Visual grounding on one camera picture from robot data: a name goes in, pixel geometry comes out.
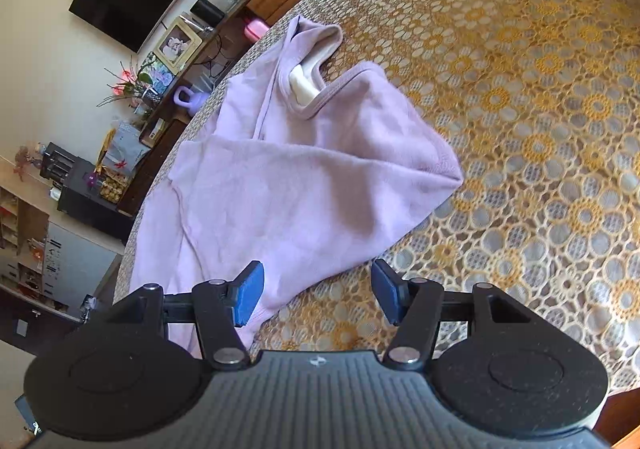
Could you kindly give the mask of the lilac sweatshirt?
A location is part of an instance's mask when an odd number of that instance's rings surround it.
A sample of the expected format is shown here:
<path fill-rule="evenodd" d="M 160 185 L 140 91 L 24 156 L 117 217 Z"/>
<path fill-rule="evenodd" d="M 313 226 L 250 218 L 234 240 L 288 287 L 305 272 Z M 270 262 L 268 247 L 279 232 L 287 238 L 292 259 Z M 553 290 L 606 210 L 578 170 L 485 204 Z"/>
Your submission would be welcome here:
<path fill-rule="evenodd" d="M 393 247 L 462 184 L 454 150 L 370 61 L 332 82 L 336 24 L 293 18 L 143 203 L 131 289 L 188 292 L 251 261 L 265 287 L 239 331 Z"/>

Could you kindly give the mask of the jar of yellow snacks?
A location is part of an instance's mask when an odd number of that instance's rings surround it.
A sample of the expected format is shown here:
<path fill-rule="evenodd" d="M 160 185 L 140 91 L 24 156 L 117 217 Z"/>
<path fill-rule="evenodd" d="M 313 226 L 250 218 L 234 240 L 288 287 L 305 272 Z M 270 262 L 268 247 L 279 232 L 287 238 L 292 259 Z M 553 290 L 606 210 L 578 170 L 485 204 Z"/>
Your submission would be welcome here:
<path fill-rule="evenodd" d="M 99 176 L 99 195 L 102 199 L 117 204 L 129 185 L 129 178 L 109 168 L 102 168 Z"/>

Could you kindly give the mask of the black cabinet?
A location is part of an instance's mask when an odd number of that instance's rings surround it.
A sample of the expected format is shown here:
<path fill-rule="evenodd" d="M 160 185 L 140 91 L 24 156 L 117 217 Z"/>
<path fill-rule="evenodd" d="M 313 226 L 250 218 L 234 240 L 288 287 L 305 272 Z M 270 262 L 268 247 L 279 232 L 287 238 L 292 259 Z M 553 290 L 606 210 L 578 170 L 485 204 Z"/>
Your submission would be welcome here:
<path fill-rule="evenodd" d="M 102 183 L 94 165 L 55 143 L 42 150 L 40 176 L 61 189 L 58 210 L 125 244 L 134 220 L 100 195 Z"/>

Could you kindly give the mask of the white gift bag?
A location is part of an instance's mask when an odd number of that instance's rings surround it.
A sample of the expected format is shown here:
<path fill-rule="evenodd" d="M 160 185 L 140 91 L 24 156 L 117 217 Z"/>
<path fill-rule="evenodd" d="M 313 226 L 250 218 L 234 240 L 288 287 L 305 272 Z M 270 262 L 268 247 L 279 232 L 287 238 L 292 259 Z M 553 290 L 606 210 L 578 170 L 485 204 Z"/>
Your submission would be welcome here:
<path fill-rule="evenodd" d="M 136 172 L 138 163 L 150 151 L 140 142 L 140 131 L 126 121 L 120 121 L 108 139 L 100 164 L 114 173 L 130 178 Z"/>

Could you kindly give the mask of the purple kettlebell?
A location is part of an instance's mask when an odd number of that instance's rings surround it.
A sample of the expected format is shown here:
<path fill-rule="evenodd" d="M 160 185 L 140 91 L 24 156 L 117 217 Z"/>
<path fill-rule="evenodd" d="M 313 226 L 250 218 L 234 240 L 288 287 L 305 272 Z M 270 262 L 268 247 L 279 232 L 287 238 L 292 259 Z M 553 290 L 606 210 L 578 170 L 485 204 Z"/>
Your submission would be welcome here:
<path fill-rule="evenodd" d="M 186 109 L 191 118 L 198 113 L 208 99 L 208 94 L 193 91 L 190 87 L 179 86 L 174 93 L 174 104 L 178 107 Z"/>

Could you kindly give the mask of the pink flower pot plant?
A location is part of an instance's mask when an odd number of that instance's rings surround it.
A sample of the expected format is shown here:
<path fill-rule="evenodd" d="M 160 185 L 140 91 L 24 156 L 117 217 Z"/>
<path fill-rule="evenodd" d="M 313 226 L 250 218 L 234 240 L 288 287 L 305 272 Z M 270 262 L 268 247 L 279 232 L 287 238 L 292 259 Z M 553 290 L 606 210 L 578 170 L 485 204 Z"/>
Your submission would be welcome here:
<path fill-rule="evenodd" d="M 115 82 L 108 87 L 111 94 L 96 105 L 98 108 L 114 102 L 127 102 L 131 108 L 145 104 L 155 109 L 175 79 L 175 74 L 154 53 L 148 53 L 142 61 L 131 57 L 129 65 L 120 64 L 120 68 L 119 74 L 106 69 Z"/>

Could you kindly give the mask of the gold framed photo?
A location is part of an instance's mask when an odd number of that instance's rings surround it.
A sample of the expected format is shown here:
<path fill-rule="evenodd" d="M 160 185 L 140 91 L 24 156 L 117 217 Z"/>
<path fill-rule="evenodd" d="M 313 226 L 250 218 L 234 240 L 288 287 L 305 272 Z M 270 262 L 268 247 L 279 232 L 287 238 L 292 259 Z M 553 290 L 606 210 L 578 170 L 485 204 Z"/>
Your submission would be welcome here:
<path fill-rule="evenodd" d="M 186 68 L 202 43 L 190 21 L 179 16 L 167 27 L 154 47 L 154 54 L 171 73 L 178 74 Z"/>

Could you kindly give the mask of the gold lace tablecloth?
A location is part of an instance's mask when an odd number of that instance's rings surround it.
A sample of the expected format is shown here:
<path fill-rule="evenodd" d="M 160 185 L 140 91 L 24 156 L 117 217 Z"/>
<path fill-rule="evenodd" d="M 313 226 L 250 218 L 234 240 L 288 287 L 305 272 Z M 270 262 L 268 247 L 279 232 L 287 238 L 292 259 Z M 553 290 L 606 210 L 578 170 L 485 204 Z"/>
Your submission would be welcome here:
<path fill-rule="evenodd" d="M 464 184 L 385 252 L 446 289 L 487 281 L 639 385 L 639 0 L 301 0 L 338 24 L 324 75 L 380 65 Z"/>

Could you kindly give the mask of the pink small case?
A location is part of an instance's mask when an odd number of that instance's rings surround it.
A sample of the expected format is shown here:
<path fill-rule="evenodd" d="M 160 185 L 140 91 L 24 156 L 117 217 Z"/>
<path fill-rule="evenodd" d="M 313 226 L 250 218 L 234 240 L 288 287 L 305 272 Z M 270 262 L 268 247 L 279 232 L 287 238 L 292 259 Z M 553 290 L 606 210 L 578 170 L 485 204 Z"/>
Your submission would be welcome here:
<path fill-rule="evenodd" d="M 243 33 L 245 37 L 251 42 L 256 43 L 262 39 L 269 31 L 270 27 L 264 20 L 259 18 L 246 18 L 244 20 Z"/>

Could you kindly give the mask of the black cylindrical speaker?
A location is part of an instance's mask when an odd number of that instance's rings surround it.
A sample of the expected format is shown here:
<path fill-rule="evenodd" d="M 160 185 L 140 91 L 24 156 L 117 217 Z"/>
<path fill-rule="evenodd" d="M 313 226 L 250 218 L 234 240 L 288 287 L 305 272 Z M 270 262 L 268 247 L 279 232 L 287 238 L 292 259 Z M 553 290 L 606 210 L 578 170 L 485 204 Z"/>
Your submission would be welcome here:
<path fill-rule="evenodd" d="M 226 18 L 226 13 L 209 0 L 197 0 L 192 5 L 190 13 L 212 28 L 218 27 Z"/>

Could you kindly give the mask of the long wooden TV cabinet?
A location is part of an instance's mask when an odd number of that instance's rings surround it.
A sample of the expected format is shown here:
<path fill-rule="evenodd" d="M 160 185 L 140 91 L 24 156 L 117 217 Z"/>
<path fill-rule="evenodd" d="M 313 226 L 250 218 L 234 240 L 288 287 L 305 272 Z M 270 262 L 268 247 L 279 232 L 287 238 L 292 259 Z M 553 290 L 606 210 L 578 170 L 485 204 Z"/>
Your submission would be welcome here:
<path fill-rule="evenodd" d="M 138 213 L 170 149 L 192 119 L 186 109 L 174 104 L 175 90 L 179 86 L 186 86 L 193 91 L 210 94 L 254 44 L 243 33 L 244 20 L 259 18 L 271 27 L 299 1 L 241 0 L 226 13 L 226 18 L 218 27 L 206 33 L 194 57 L 186 64 L 186 68 L 175 74 L 174 82 L 162 102 L 142 123 L 140 142 L 148 146 L 150 151 L 129 178 L 129 185 L 116 204 L 118 212 L 128 217 Z"/>

